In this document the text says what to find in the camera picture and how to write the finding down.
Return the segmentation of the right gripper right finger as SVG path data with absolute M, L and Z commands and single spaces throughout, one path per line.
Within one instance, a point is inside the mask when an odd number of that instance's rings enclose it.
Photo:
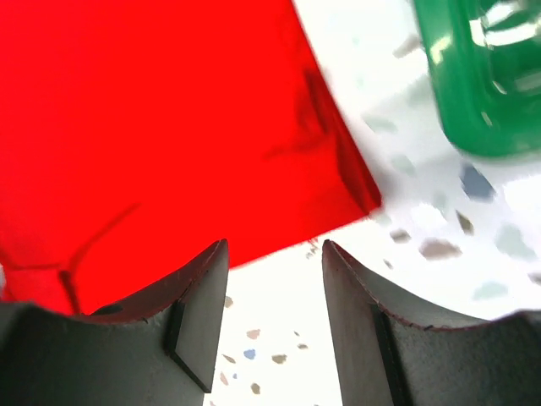
M 539 404 L 538 311 L 484 321 L 445 309 L 330 240 L 322 272 L 344 404 Z

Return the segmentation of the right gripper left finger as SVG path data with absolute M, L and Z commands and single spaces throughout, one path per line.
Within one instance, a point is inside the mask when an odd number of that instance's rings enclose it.
M 201 405 L 214 379 L 226 240 L 91 315 L 1 306 L 4 405 Z

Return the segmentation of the red t-shirt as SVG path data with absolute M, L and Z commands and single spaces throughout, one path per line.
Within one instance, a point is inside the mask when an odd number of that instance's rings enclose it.
M 380 205 L 292 2 L 2 2 L 4 300 L 89 314 Z

